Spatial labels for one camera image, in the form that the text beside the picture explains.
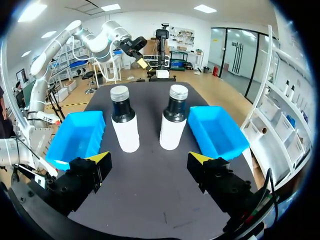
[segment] bottle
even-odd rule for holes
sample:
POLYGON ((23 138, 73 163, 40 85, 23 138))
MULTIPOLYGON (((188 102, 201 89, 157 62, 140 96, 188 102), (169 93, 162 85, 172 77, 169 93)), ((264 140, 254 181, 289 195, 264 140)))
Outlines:
POLYGON ((288 88, 289 88, 289 83, 290 83, 289 80, 287 80, 286 83, 285 83, 285 87, 284 87, 284 90, 283 90, 283 93, 284 93, 285 96, 286 96, 288 88))
POLYGON ((135 152, 139 146, 139 133, 136 112, 131 108, 129 89, 115 86, 110 90, 113 103, 111 121, 121 149, 126 153, 135 152))
POLYGON ((292 101, 292 98, 294 97, 294 93, 295 93, 295 85, 292 85, 289 96, 288 96, 290 101, 292 101))
POLYGON ((186 99, 188 89, 185 86, 174 84, 170 88, 169 103, 162 114, 160 145, 166 150, 178 147, 184 131, 186 118, 186 99))

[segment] stool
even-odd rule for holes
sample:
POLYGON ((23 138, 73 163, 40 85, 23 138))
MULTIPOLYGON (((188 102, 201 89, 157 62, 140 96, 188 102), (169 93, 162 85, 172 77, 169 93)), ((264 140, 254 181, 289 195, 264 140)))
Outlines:
MULTIPOLYGON (((76 71, 77 73, 78 73, 78 75, 80 75, 81 74, 81 70, 80 69, 78 69, 77 71, 76 71)), ((93 81, 93 76, 95 75, 95 72, 94 71, 88 71, 86 74, 84 74, 84 76, 82 77, 82 80, 88 80, 88 84, 89 84, 89 89, 87 89, 84 93, 85 94, 92 94, 92 93, 94 93, 96 90, 97 90, 97 88, 96 87, 92 87, 91 86, 91 81, 93 81)))

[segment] blue crate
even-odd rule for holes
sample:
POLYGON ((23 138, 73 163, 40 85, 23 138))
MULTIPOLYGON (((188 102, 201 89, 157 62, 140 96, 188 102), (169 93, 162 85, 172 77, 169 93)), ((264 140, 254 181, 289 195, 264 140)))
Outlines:
POLYGON ((105 127, 102 111, 68 114, 53 138, 45 160, 65 171, 73 159, 97 155, 105 127))
POLYGON ((232 160, 249 147, 249 142, 230 115, 220 106, 190 108, 189 126, 202 155, 232 160))
POLYGON ((76 67, 76 66, 84 65, 84 64, 86 64, 87 62, 88 62, 88 60, 75 61, 75 62, 71 63, 71 64, 69 65, 69 67, 70 67, 70 68, 74 68, 74 67, 76 67))

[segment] glass door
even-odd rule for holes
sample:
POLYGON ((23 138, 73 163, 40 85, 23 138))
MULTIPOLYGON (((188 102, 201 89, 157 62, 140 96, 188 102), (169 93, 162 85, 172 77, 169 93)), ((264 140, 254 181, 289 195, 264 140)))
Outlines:
POLYGON ((220 76, 222 61, 224 58, 224 49, 226 42, 225 28, 212 28, 211 41, 209 50, 208 68, 213 71, 214 67, 218 67, 218 76, 220 76))
MULTIPOLYGON (((277 40, 273 39, 273 47, 279 47, 279 43, 277 40)), ((266 68, 267 56, 268 56, 268 48, 269 48, 269 37, 266 35, 259 34, 259 48, 258 48, 258 56, 256 59, 255 69, 253 79, 247 93, 246 98, 250 102, 254 102, 258 91, 261 86, 261 82, 263 80, 263 75, 266 68)), ((267 76, 267 80, 273 82, 276 76, 276 72, 278 69, 278 55, 274 54, 271 58, 271 64, 269 73, 267 76)))
POLYGON ((221 79, 245 96, 253 74, 258 34, 247 30, 228 29, 221 79))

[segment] table surface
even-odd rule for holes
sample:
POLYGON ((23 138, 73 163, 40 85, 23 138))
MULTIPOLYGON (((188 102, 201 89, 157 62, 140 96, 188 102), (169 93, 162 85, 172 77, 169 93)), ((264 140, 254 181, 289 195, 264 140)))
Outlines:
MULTIPOLYGON (((91 193, 68 217, 92 229, 127 237, 208 240, 221 235, 229 216, 208 194, 202 194, 187 170, 188 152, 201 153, 187 124, 178 148, 159 144, 162 112, 168 104, 172 82, 133 82, 130 102, 137 114, 140 147, 134 153, 121 150, 111 123, 110 89, 99 88, 86 111, 102 111, 106 123, 100 152, 111 152, 112 170, 97 194, 91 193)), ((187 83, 187 111, 206 101, 187 83)), ((241 155, 230 161, 240 178, 255 182, 241 155)))

